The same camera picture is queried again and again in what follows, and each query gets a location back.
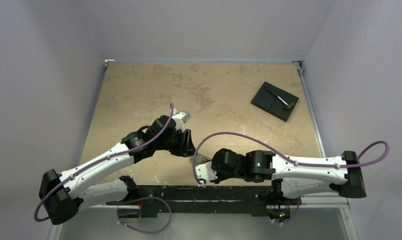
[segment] metal frame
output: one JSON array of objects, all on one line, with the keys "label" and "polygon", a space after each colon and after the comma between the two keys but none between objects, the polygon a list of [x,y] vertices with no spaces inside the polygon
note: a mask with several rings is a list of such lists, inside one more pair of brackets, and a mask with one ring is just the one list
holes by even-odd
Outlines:
[{"label": "metal frame", "polygon": [[[317,141],[317,146],[320,152],[320,156],[322,158],[326,157],[326,153],[324,150],[323,142],[320,136],[320,131],[317,125],[316,117],[313,111],[313,107],[311,105],[310,101],[310,96],[308,95],[307,87],[305,85],[305,80],[304,80],[304,75],[303,72],[305,68],[301,66],[301,62],[299,61],[294,61],[292,62],[296,66],[296,69],[299,74],[299,78],[301,81],[302,89],[304,91],[304,96],[305,100],[308,105],[308,110],[310,112],[310,117],[311,117],[311,122],[313,124],[314,128],[314,133],[315,133],[315,138]],[[302,197],[302,205],[300,208],[339,208],[341,211],[341,216],[343,219],[343,224],[345,227],[345,231],[347,233],[348,239],[349,240],[358,240],[358,235],[354,226],[354,223],[351,218],[351,212],[350,212],[350,207],[349,207],[349,202],[347,198],[340,197],[336,193],[318,193],[318,194],[312,194],[308,196],[303,196]],[[100,205],[95,205],[91,206],[91,208],[123,208],[123,209],[132,209],[132,208],[137,208],[137,206],[113,206],[113,205],[105,205],[105,204],[100,204]],[[61,235],[61,230],[62,230],[62,224],[60,225],[53,225],[51,227],[51,230],[49,232],[48,240],[58,240]]]}]

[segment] hammer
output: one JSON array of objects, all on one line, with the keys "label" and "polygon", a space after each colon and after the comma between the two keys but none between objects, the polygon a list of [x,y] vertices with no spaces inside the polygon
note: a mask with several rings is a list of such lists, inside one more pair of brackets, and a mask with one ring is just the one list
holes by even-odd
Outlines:
[{"label": "hammer", "polygon": [[293,103],[291,103],[291,104],[288,104],[286,101],[284,101],[279,95],[277,95],[277,94],[275,94],[270,88],[266,88],[266,90],[267,91],[269,91],[271,94],[273,94],[274,96],[276,96],[284,105],[286,105],[286,107],[285,108],[283,108],[283,109],[291,109],[291,108],[293,108],[294,106],[295,106],[295,103],[293,102]]}]

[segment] table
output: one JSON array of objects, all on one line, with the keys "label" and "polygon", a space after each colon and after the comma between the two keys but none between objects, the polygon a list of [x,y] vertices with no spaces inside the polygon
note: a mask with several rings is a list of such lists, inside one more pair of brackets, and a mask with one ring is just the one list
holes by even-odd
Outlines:
[{"label": "table", "polygon": [[[284,122],[250,104],[264,81],[299,97]],[[110,149],[129,132],[169,115],[169,103],[189,111],[185,125],[195,145],[215,132],[237,132],[255,137],[285,154],[320,157],[314,127],[295,65],[111,63],[105,74],[80,163]],[[266,150],[237,136],[220,135],[205,142],[200,153],[212,157],[221,149],[245,154]],[[187,158],[157,151],[153,157],[123,168],[101,182],[129,175],[138,185],[196,185]],[[254,185],[240,179],[221,185]],[[269,185],[270,181],[261,183]]]}]

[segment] gray wall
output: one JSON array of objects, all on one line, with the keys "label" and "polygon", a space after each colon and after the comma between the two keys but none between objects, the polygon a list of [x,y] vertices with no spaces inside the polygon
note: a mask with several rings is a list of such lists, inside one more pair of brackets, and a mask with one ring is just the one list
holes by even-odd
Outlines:
[{"label": "gray wall", "polygon": [[47,238],[42,174],[76,164],[86,136],[103,58],[72,4],[0,0],[0,239]]},{"label": "gray wall", "polygon": [[339,0],[305,67],[327,154],[390,143],[386,160],[363,168],[369,196],[351,212],[361,239],[402,239],[402,0]]},{"label": "gray wall", "polygon": [[295,61],[336,0],[79,0],[106,59]]}]

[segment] black box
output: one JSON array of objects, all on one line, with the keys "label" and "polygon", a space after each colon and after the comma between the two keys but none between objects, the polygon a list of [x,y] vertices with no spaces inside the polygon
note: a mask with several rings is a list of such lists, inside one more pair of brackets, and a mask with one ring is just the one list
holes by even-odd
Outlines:
[{"label": "black box", "polygon": [[[268,91],[267,88],[271,90],[275,95],[280,96],[288,104],[294,103],[295,105],[290,109],[286,109],[286,105],[284,105],[283,102],[277,99],[274,94]],[[298,100],[299,97],[294,96],[287,91],[282,90],[265,81],[258,90],[257,94],[255,94],[255,97],[252,99],[251,104],[287,122]]]}]

